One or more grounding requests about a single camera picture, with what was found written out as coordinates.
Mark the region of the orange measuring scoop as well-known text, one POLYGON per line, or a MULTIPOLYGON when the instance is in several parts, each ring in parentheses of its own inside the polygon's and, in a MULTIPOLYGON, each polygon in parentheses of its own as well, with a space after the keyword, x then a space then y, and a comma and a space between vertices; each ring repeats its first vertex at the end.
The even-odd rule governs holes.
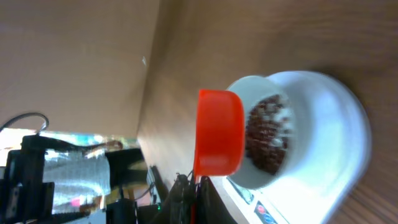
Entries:
POLYGON ((231 175, 244 150, 244 111, 239 96, 227 90, 200 90, 197 105, 192 180, 231 175))

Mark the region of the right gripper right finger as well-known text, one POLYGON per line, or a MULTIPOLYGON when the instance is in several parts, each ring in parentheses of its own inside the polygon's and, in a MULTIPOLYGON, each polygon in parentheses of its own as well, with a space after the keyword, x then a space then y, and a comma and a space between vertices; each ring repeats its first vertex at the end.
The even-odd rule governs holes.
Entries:
POLYGON ((203 176, 197 192, 196 224, 237 224, 211 179, 203 176))

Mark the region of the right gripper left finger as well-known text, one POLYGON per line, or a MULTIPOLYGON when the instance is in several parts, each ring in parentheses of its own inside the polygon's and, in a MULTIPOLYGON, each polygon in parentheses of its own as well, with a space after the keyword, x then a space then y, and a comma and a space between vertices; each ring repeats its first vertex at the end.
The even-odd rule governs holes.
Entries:
POLYGON ((157 223, 191 224, 194 202, 194 183, 186 175, 177 174, 175 183, 157 214, 157 223))

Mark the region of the red adzuki beans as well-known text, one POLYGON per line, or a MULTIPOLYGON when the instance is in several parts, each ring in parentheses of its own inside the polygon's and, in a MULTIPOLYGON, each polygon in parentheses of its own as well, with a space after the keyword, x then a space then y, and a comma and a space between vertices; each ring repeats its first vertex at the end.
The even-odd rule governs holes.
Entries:
POLYGON ((246 157, 259 170, 276 175, 289 150, 292 133, 287 100, 281 95, 260 100, 249 110, 246 122, 246 157))

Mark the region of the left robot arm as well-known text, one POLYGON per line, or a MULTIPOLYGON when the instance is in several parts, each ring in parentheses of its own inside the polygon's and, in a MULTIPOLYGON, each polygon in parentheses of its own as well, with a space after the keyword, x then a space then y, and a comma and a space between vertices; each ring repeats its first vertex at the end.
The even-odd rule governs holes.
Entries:
POLYGON ((24 136, 8 153, 1 179, 1 223, 68 223, 90 216, 97 198, 130 184, 146 184, 139 148, 119 141, 78 146, 39 135, 24 136))

